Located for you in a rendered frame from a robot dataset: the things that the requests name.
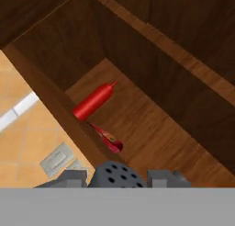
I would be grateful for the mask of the dark grey shaker with holes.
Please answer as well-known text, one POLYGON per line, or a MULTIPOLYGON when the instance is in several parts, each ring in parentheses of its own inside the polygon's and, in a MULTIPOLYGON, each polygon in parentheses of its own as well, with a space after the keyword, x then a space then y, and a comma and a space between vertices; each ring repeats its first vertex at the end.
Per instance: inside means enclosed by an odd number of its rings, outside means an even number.
POLYGON ((132 168, 118 162, 104 162, 94 172, 89 187, 136 188, 146 187, 143 178, 132 168))

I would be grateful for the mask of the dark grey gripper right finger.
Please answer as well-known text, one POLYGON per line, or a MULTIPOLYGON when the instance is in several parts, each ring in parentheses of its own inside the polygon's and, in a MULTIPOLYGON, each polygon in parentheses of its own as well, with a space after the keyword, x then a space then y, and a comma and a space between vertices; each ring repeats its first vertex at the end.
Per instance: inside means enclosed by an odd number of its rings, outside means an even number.
POLYGON ((191 183, 179 171, 169 170, 148 170, 147 171, 147 184, 152 188, 163 187, 190 187, 191 183))

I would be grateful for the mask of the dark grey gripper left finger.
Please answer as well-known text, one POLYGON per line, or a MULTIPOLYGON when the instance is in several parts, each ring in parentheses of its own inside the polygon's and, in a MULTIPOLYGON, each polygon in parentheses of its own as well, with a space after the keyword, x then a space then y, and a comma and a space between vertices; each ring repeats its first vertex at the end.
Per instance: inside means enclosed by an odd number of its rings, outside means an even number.
POLYGON ((87 187, 85 170, 65 170, 56 179, 37 186, 37 188, 81 188, 87 187))

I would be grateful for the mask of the grey wall outlet plate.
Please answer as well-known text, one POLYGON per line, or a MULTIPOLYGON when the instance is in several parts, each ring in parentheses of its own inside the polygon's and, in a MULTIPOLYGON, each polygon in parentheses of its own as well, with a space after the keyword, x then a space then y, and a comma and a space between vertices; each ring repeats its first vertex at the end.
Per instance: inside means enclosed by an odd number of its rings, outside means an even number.
POLYGON ((64 167, 68 167, 69 169, 82 167, 81 163, 75 158, 72 149, 64 142, 41 161, 40 166, 48 178, 53 178, 64 167))

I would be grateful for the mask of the red condiment bottle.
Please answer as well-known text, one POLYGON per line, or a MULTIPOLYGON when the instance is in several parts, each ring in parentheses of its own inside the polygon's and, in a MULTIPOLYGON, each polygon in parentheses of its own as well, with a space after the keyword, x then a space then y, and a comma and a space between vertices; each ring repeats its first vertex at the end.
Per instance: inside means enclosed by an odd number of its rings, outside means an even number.
POLYGON ((117 83, 103 84, 80 102, 74 109, 73 114, 79 120, 87 120, 112 96, 114 87, 117 83))

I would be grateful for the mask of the red snack bag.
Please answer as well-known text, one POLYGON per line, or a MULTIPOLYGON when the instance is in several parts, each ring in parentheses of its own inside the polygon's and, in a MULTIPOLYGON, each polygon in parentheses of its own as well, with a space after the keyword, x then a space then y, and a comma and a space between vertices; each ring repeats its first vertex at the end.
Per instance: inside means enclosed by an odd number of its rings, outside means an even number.
POLYGON ((89 123, 89 125, 98 133, 104 144, 113 153, 120 153, 123 150, 123 143, 116 139, 112 134, 97 127, 96 125, 89 123))

